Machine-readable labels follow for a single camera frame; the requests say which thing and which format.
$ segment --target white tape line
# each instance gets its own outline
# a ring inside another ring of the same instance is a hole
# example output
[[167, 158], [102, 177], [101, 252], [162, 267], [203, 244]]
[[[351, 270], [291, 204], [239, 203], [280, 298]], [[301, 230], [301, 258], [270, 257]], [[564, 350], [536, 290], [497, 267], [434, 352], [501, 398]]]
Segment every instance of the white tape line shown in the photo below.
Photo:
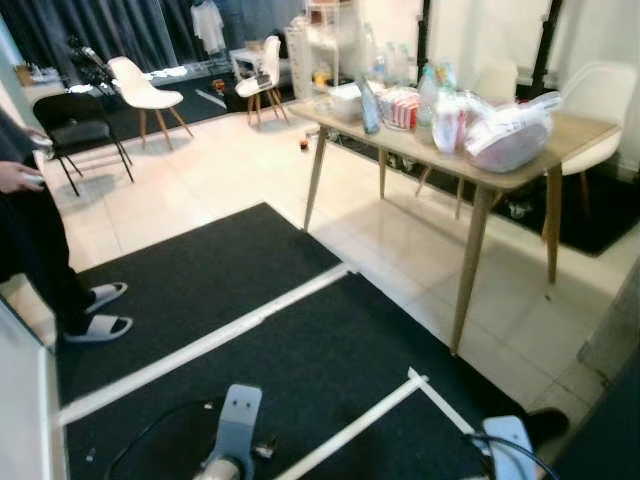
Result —
[[424, 380], [420, 377], [410, 378], [400, 387], [380, 400], [376, 405], [371, 407], [353, 423], [336, 433], [333, 437], [309, 453], [284, 473], [281, 473], [276, 480], [296, 480], [302, 477], [311, 469], [340, 450], [344, 445], [366, 430], [367, 427], [380, 419], [393, 407], [405, 400], [409, 395], [419, 389], [422, 383], [424, 383]]
[[220, 100], [218, 97], [214, 97], [213, 95], [209, 95], [208, 93], [203, 92], [199, 88], [196, 88], [196, 93], [198, 95], [200, 95], [202, 98], [205, 98], [205, 99], [209, 100], [210, 102], [215, 103], [216, 105], [220, 105], [225, 110], [227, 109], [227, 106], [225, 105], [225, 103], [222, 100]]
[[467, 421], [460, 416], [458, 412], [456, 412], [451, 405], [447, 403], [447, 401], [440, 396], [435, 389], [429, 385], [426, 381], [426, 377], [421, 377], [418, 372], [416, 372], [413, 368], [409, 367], [409, 378], [418, 378], [423, 379], [420, 383], [420, 390], [422, 390], [427, 397], [431, 399], [433, 403], [444, 413], [449, 420], [453, 422], [453, 424], [458, 427], [458, 429], [462, 433], [475, 433], [475, 430], [471, 425], [467, 423]]
[[332, 284], [349, 273], [344, 263], [327, 270], [269, 303], [237, 318], [208, 335], [176, 350], [160, 360], [117, 380], [93, 393], [71, 402], [58, 414], [58, 424], [67, 425], [99, 410], [134, 390], [160, 378], [176, 368], [215, 350], [230, 340], [260, 325], [265, 318]]

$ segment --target white slide sandal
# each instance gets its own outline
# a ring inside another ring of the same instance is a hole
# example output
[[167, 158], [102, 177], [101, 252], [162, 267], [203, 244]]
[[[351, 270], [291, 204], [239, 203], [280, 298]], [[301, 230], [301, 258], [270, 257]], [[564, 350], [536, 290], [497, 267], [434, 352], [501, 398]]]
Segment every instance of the white slide sandal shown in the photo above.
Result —
[[93, 313], [99, 308], [104, 307], [107, 303], [122, 296], [124, 292], [127, 291], [127, 288], [129, 287], [124, 282], [113, 282], [93, 287], [91, 291], [96, 294], [96, 300], [87, 307], [84, 313]]
[[[126, 325], [117, 332], [111, 332], [111, 329], [118, 320], [122, 320]], [[82, 335], [63, 334], [65, 341], [69, 343], [98, 343], [109, 342], [120, 338], [122, 335], [131, 330], [133, 320], [128, 317], [119, 317], [117, 315], [95, 315], [91, 319], [87, 332]]]

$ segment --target black pants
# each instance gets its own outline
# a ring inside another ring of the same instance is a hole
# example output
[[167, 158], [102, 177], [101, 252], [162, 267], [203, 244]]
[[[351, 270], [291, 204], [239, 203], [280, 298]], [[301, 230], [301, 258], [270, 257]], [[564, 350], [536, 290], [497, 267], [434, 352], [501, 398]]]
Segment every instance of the black pants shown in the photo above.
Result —
[[[35, 168], [33, 158], [25, 165]], [[82, 333], [84, 309], [93, 301], [69, 266], [69, 245], [60, 213], [43, 192], [0, 193], [0, 281], [24, 273], [56, 315], [58, 329]]]

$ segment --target black mat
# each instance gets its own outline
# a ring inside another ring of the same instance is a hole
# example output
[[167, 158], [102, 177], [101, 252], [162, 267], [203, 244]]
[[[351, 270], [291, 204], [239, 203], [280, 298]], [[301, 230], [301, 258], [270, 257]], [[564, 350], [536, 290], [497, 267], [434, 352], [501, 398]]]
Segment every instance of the black mat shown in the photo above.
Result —
[[[199, 122], [208, 118], [217, 117], [227, 113], [227, 110], [220, 105], [207, 100], [200, 96], [196, 90], [200, 90], [212, 96], [216, 96], [220, 100], [223, 97], [216, 95], [215, 90], [211, 87], [211, 81], [214, 79], [223, 79], [226, 82], [233, 81], [230, 75], [216, 75], [213, 77], [202, 77], [193, 80], [175, 82], [161, 85], [161, 90], [175, 90], [182, 94], [184, 101], [176, 105], [176, 111], [184, 119], [186, 123]], [[107, 117], [113, 126], [116, 136], [120, 140], [128, 140], [136, 138], [140, 135], [140, 126], [138, 120], [138, 110], [130, 107], [118, 96], [100, 97], [103, 107], [107, 113]], [[167, 124], [167, 128], [176, 128], [180, 125], [177, 120], [168, 111], [163, 111], [163, 118]], [[147, 112], [147, 133], [160, 131], [158, 122], [153, 112]]]
[[105, 312], [131, 316], [126, 336], [103, 345], [61, 343], [63, 403], [153, 362], [339, 263], [266, 204], [83, 272], [129, 291]]
[[[378, 152], [352, 138], [340, 137], [341, 143], [376, 162]], [[422, 165], [394, 161], [393, 167], [419, 178]], [[562, 180], [562, 228], [560, 242], [588, 255], [598, 256], [625, 235], [640, 221], [640, 188], [623, 182], [597, 169], [588, 172], [591, 215], [586, 217], [581, 204], [580, 178], [578, 175]], [[446, 173], [434, 171], [428, 179], [432, 186], [456, 195], [458, 179]], [[474, 186], [467, 182], [464, 199], [473, 203]], [[540, 233], [546, 212], [546, 183], [538, 179], [505, 196], [493, 212], [523, 227]]]
[[[410, 365], [475, 427], [487, 416], [523, 413], [363, 277], [350, 275], [71, 424], [71, 478], [102, 479], [110, 459], [162, 412], [193, 399], [220, 402], [235, 382], [263, 389], [256, 440], [276, 435], [278, 451], [258, 463], [256, 478], [273, 478], [402, 384]], [[169, 421], [132, 451], [114, 480], [191, 479], [211, 447], [218, 412], [192, 409]], [[189, 425], [207, 428], [185, 438]], [[480, 473], [479, 453], [416, 392], [305, 478], [458, 480]]]

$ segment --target hand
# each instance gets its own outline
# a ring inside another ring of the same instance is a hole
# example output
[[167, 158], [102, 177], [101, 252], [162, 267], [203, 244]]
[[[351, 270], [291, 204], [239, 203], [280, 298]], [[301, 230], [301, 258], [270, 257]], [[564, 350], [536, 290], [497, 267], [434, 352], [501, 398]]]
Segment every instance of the hand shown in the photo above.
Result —
[[42, 176], [38, 170], [15, 162], [0, 162], [0, 192], [15, 193], [22, 191], [41, 192], [40, 185], [34, 185], [24, 178], [24, 174]]

